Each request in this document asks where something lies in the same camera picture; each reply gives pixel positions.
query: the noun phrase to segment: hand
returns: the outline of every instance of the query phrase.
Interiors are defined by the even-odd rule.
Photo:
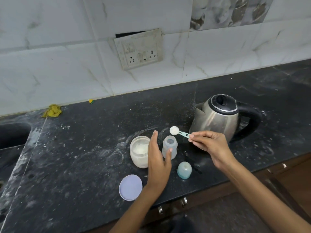
[[[229,149],[226,137],[222,133],[212,131],[193,132],[189,137],[189,142],[211,155],[214,165],[220,170],[236,160]]]
[[[163,192],[171,173],[172,148],[166,153],[166,159],[159,150],[157,143],[158,132],[154,131],[148,145],[148,181],[146,187],[151,189],[157,197]]]

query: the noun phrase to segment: electric kettle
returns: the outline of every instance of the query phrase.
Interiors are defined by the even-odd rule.
[[[241,117],[248,117],[249,122],[238,130]],[[195,115],[190,133],[210,130],[223,133],[227,142],[237,141],[254,132],[262,119],[261,112],[253,106],[236,101],[228,95],[214,95],[206,102],[195,105]]]

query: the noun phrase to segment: purple lid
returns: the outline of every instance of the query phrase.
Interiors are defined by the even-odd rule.
[[[141,191],[142,180],[133,174],[124,177],[119,185],[119,194],[126,201],[135,200]]]

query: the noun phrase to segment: kettle handle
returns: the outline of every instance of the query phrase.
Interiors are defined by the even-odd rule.
[[[236,132],[230,142],[241,140],[253,133],[258,128],[262,119],[262,113],[259,109],[240,101],[237,101],[236,105],[239,110],[239,115],[242,117],[248,117],[249,123],[245,128]]]

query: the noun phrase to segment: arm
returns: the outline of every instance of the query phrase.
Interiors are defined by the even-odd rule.
[[[169,149],[166,159],[163,161],[162,154],[157,144],[158,132],[154,131],[148,146],[148,181],[147,185],[130,208],[118,220],[110,233],[134,233],[140,228],[147,212],[152,204],[163,192],[171,172],[171,154]]]
[[[275,232],[311,232],[311,225],[278,199],[235,159],[223,134],[203,131],[194,132],[189,137],[190,142],[211,155],[215,166],[231,180],[247,202]]]

